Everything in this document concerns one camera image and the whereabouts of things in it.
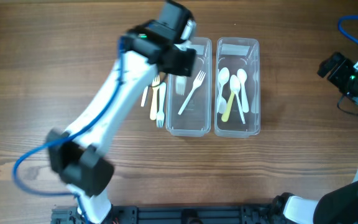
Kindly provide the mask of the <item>white fork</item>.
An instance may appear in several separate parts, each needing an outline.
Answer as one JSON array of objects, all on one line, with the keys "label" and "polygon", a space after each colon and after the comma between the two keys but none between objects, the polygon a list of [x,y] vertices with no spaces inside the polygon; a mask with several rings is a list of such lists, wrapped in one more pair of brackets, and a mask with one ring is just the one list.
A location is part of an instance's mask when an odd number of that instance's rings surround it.
[{"label": "white fork", "polygon": [[204,78],[206,76],[206,72],[204,71],[199,71],[199,73],[197,74],[196,78],[193,80],[193,86],[192,86],[192,89],[191,91],[189,92],[188,96],[186,97],[185,101],[183,102],[179,112],[178,112],[178,115],[181,115],[184,111],[184,109],[186,108],[188,102],[190,101],[193,93],[195,92],[195,90],[201,86]]},{"label": "white fork", "polygon": [[143,94],[142,94],[142,99],[141,99],[141,107],[144,107],[145,106],[145,103],[146,103],[146,100],[147,100],[147,94],[148,94],[148,90],[149,90],[149,87],[146,86],[144,88],[144,91],[143,91]]}]

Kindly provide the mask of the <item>white fork crossing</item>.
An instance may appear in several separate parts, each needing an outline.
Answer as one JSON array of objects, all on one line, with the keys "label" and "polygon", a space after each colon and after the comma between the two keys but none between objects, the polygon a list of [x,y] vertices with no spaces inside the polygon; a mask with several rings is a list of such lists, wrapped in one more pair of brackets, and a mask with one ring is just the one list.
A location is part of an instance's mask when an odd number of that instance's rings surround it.
[{"label": "white fork crossing", "polygon": [[178,95],[184,95],[186,89],[186,79],[187,77],[176,76],[175,79],[175,93]]}]

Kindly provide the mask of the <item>clear white spoon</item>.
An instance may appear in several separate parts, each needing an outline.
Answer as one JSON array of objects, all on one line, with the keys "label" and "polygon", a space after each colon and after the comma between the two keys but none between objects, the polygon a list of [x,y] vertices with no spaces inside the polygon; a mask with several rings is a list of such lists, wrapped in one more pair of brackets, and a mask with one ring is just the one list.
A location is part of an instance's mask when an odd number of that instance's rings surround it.
[{"label": "clear white spoon", "polygon": [[229,81],[229,70],[227,67],[222,68],[218,73],[218,84],[219,84],[219,92],[218,92],[218,113],[224,113],[224,103],[226,100],[223,98],[223,88],[224,85]]}]

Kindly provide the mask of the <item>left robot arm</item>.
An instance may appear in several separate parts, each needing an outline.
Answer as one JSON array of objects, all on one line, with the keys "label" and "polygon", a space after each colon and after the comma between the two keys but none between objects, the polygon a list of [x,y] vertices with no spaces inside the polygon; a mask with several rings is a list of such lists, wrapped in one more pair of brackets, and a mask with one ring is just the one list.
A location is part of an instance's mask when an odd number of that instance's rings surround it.
[{"label": "left robot arm", "polygon": [[64,132],[48,133],[51,168],[76,197],[83,222],[112,221],[106,187],[114,166],[104,155],[135,101],[159,73],[191,75],[195,30],[191,11],[166,1],[158,19],[129,29],[119,39],[111,73],[84,112]]}]

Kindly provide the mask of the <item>yellow plastic spoon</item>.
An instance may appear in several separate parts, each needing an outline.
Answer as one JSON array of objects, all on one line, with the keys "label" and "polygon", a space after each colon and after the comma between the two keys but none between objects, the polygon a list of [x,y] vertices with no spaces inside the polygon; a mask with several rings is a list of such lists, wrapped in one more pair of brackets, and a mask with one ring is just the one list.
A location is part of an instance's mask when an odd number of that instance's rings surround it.
[{"label": "yellow plastic spoon", "polygon": [[225,112],[223,113],[223,115],[221,116],[221,121],[222,122],[227,122],[230,116],[230,112],[231,112],[231,108],[232,108],[232,102],[234,99],[234,92],[231,91],[231,94],[229,96],[229,99],[227,101],[227,105],[226,105],[226,109]]}]

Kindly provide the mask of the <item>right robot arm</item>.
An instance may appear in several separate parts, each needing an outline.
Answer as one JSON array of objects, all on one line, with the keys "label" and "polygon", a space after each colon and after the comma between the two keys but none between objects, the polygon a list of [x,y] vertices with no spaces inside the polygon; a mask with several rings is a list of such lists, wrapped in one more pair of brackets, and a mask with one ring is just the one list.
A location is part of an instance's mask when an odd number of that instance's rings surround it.
[{"label": "right robot arm", "polygon": [[[351,100],[358,107],[358,62],[353,64],[336,52],[321,63],[318,75],[336,86],[342,99]],[[350,184],[319,200],[284,193],[274,200],[274,209],[295,223],[358,223],[358,167]]]}]

